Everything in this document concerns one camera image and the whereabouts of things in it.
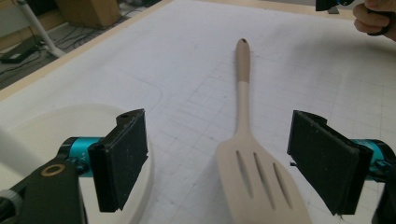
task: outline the black cable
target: black cable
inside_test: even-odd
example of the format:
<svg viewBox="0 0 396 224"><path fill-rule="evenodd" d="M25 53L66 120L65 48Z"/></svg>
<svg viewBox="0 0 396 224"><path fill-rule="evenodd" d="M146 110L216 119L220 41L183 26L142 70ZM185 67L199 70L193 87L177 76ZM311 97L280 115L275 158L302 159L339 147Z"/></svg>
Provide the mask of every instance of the black cable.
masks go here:
<svg viewBox="0 0 396 224"><path fill-rule="evenodd" d="M71 37L69 37L69 38L62 38L62 41L56 42L55 45L57 45L57 46L62 45L62 44L66 43L66 42L68 42L68 41L70 41L70 40L74 40L74 39L76 39L76 38L78 38L78 37L80 37L80 36L82 36L82 35L85 35L85 34L88 34L89 32L91 32L91 31L89 31L89 32L87 32L87 33L83 33L83 32L84 32L84 29L85 29L85 28L83 27L83 28L80 30L79 35L73 35L73 36L71 36Z"/></svg>
<svg viewBox="0 0 396 224"><path fill-rule="evenodd" d="M76 40L77 38L81 38L82 36L87 35L87 34L90 34L91 32L96 32L96 31L89 31L89 32L87 32L87 33L82 33L82 32L80 32L79 35L71 36L71 37L69 37L69 38L67 38L67 39L64 39L64 40L62 41L62 43L57 42L55 45L56 45L57 47L60 47L61 45L65 44L66 42L69 42L69 41L71 41L71 40Z"/></svg>
<svg viewBox="0 0 396 224"><path fill-rule="evenodd" d="M77 30L77 26L74 27L74 29L69 32L67 35L65 35L64 37L62 37L61 39L59 39L58 41L56 41L54 44L58 45L60 44L62 41L64 41L64 39L66 39L67 37L69 37L71 34L73 34L75 31Z"/></svg>
<svg viewBox="0 0 396 224"><path fill-rule="evenodd" d="M142 10L132 9L132 10L126 12L125 14L123 14L122 17L126 17L126 15L128 15L129 13L132 13L132 12L135 12L135 11L143 12Z"/></svg>
<svg viewBox="0 0 396 224"><path fill-rule="evenodd" d="M38 50L38 56L35 57L35 58L33 58L32 60L30 60L30 61L28 61L28 62L26 62L26 63L22 63L22 64L20 64L20 65L18 65L18 66L15 66L15 67L12 67L12 68L8 68L8 69L6 69L6 70L1 71L1 72L0 72L0 76L2 76L2 75L5 74L5 73L8 73L8 72L15 71L15 70L17 70L17 69L19 69L19 68L25 66L25 65L28 64L28 63L32 63L32 62L38 60L38 59L41 57L41 51L42 51L42 50L43 50L43 49L39 49L39 50Z"/></svg>
<svg viewBox="0 0 396 224"><path fill-rule="evenodd" d="M84 37L85 35L89 35L91 32L92 31L89 31L89 32L87 32L85 34L74 35L74 36L64 40L63 43L60 44L60 45L57 45L57 47L60 48L60 49L68 49L71 46L73 46L77 41L79 41L82 37ZM73 41L73 42L71 44L68 44L68 45L65 46L65 44L70 42L70 41Z"/></svg>
<svg viewBox="0 0 396 224"><path fill-rule="evenodd" d="M77 47L81 46L81 45L77 46L77 43L78 43L80 40L82 40L82 39L84 39L86 36L92 35L92 34L94 34L94 33L96 33L96 32L98 32L98 31L94 30L94 31L90 31L90 32L85 33L85 34L82 34L82 35L73 36L73 37L71 37L71 38L68 40L68 41L74 40L71 44L69 44L69 45L67 45L67 46L57 46L57 47L58 47L59 49L63 49L63 50L69 49L70 47L73 47L74 49L76 49Z"/></svg>

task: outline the grid pattern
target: grid pattern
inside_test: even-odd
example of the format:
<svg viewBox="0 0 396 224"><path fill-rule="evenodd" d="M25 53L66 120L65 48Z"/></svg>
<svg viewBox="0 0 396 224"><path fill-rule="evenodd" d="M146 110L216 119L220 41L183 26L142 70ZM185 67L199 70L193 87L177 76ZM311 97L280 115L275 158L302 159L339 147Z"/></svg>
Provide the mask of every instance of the grid pattern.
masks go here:
<svg viewBox="0 0 396 224"><path fill-rule="evenodd" d="M176 0L6 99L0 116L144 107L156 172L142 223L231 223L214 154L235 130L242 37L251 47L253 133L293 175L312 222L370 223L382 185L366 183L356 216L333 217L286 154L294 109L348 138L396 148L396 46L351 21Z"/></svg>

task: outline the spatula head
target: spatula head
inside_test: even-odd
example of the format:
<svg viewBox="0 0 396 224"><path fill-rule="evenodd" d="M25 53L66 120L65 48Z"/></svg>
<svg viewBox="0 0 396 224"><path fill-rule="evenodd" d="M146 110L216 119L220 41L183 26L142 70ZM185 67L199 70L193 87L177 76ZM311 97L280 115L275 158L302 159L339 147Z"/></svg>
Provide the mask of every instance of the spatula head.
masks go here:
<svg viewBox="0 0 396 224"><path fill-rule="evenodd" d="M252 135L220 143L216 156L234 223L311 223L289 172Z"/></svg>

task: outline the floor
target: floor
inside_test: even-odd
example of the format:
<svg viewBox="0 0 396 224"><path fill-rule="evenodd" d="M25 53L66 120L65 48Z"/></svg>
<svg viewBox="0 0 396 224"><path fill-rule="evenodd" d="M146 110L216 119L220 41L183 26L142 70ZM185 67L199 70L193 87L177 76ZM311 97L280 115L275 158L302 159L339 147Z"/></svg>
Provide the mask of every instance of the floor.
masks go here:
<svg viewBox="0 0 396 224"><path fill-rule="evenodd" d="M274 2L282 3L293 3L299 5L314 6L315 0L272 0ZM348 7L343 7L346 9L351 9L357 3L352 3ZM120 11L122 18L117 21L112 27L122 23L123 21L131 18L132 16L144 11L146 7L134 7L131 4L121 3ZM65 52L70 52L73 49L87 43L88 41L94 39L100 34L104 33L106 30L93 30L90 28L79 28L68 25L67 23L56 27L49 31L49 36L55 43L55 45ZM55 57L49 55L43 49L38 50L33 53L30 57L19 64L4 64L0 63L0 90L9 86L10 84L18 81L19 79L28 76L39 68L45 66L48 63L56 60Z"/></svg>

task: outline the cardboard box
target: cardboard box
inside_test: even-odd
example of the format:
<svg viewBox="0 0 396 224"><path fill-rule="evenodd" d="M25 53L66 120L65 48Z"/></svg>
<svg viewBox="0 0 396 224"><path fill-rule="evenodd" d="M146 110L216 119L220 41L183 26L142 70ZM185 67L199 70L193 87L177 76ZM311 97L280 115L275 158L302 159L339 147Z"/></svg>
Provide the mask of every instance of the cardboard box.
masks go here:
<svg viewBox="0 0 396 224"><path fill-rule="evenodd" d="M120 19L117 0L56 0L71 25L106 29Z"/></svg>

